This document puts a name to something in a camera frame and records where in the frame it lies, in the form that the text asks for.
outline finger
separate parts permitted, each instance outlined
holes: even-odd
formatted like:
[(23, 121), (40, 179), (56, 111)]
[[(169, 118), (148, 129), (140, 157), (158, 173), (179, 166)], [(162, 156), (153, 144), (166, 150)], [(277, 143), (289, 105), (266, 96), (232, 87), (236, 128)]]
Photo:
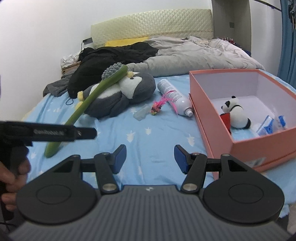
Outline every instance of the finger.
[(15, 205), (6, 205), (5, 206), (8, 211), (13, 212), (17, 207)]
[(15, 182), (13, 184), (7, 184), (6, 190), (8, 192), (17, 192), (20, 190), (24, 185), (26, 185), (28, 175), (19, 175), (17, 176)]
[(4, 193), (1, 199), (6, 205), (16, 205), (16, 193)]
[(2, 162), (0, 162), (0, 181), (6, 184), (13, 184), (15, 176), (10, 172)]
[(27, 158), (20, 164), (18, 170), (21, 175), (24, 175), (30, 172), (31, 164)]

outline blue curtain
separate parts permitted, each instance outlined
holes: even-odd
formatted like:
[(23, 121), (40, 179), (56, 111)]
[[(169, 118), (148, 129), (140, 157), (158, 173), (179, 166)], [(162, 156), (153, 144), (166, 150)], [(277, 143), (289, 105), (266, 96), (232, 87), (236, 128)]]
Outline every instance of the blue curtain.
[(296, 33), (289, 19), (288, 0), (281, 0), (283, 40), (278, 77), (296, 88)]

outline gray stuffed penguin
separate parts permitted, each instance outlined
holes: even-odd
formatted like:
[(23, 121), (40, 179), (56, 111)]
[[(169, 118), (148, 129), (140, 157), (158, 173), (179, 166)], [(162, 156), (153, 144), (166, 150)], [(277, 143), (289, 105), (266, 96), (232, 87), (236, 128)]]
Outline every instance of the gray stuffed penguin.
[[(77, 94), (82, 102), (99, 85), (95, 84)], [(129, 104), (136, 104), (149, 99), (156, 89), (152, 75), (146, 73), (128, 72), (118, 83), (102, 92), (85, 110), (85, 114), (91, 117), (102, 118), (104, 116), (115, 117), (127, 109)]]

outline long-handled bath brush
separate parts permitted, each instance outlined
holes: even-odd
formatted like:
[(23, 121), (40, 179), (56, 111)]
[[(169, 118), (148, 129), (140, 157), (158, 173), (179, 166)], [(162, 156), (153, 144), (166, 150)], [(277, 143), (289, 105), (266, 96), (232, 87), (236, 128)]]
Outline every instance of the long-handled bath brush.
[[(107, 68), (103, 75), (102, 81), (95, 90), (83, 101), (77, 110), (70, 116), (65, 125), (74, 125), (78, 118), (84, 113), (87, 107), (107, 88), (121, 80), (128, 72), (128, 67), (121, 63), (116, 63)], [(60, 142), (49, 142), (45, 148), (44, 155), (49, 158), (58, 152)]]

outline pink box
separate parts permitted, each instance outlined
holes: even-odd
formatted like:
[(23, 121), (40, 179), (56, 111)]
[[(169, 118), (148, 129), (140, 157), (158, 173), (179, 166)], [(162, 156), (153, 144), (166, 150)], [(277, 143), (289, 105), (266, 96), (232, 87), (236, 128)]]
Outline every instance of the pink box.
[[(189, 98), (208, 157), (229, 153), (263, 172), (296, 157), (296, 95), (257, 69), (191, 71)], [(236, 96), (248, 118), (263, 122), (275, 108), (288, 129), (279, 133), (235, 141), (220, 118), (222, 104)]]

